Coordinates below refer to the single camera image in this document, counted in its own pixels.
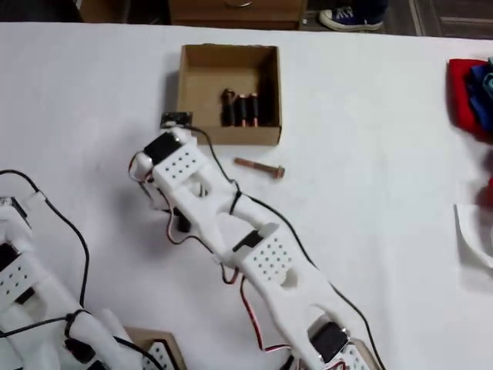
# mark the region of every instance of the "cardboard piece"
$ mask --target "cardboard piece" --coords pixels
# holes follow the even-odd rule
[[[166,331],[156,331],[141,328],[125,327],[125,329],[126,332],[129,334],[129,337],[132,339],[133,343],[138,345],[140,348],[145,349],[146,351],[151,348],[153,342],[165,341],[169,347],[169,350],[171,351],[171,355],[176,361],[176,365],[178,366],[177,370],[186,370],[185,360],[183,360],[182,353],[179,350],[178,344],[176,343],[173,334]]]
[[[222,126],[221,94],[259,94],[259,127]],[[279,49],[258,45],[185,45],[179,68],[178,110],[193,113],[193,125],[213,144],[277,145],[282,117]],[[206,143],[197,134],[199,143]]]

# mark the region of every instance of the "blue sneaker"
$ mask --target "blue sneaker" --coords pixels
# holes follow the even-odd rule
[[[376,31],[382,22],[369,22],[357,17],[350,6],[323,10],[318,15],[320,23],[334,31]]]

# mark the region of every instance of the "open cardboard box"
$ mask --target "open cardboard box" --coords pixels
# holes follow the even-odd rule
[[[260,126],[222,126],[221,94],[258,93]],[[214,144],[277,145],[281,133],[279,49],[258,45],[185,45],[179,68],[178,110]],[[199,143],[206,143],[198,134]]]

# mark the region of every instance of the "wooden drawer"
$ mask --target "wooden drawer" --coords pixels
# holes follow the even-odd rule
[[[169,0],[173,24],[184,21],[298,22],[304,0]]]
[[[174,25],[187,25],[189,27],[212,27],[214,29],[283,29],[293,30],[299,28],[299,22],[282,21],[176,21]]]

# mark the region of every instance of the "copper bolt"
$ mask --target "copper bolt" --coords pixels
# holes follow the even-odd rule
[[[253,162],[252,160],[244,160],[243,158],[235,158],[234,163],[239,164],[241,166],[254,168],[256,170],[260,170],[263,172],[268,172],[272,175],[274,179],[282,179],[284,177],[285,169],[282,166],[278,166],[278,167],[267,166],[266,164]]]

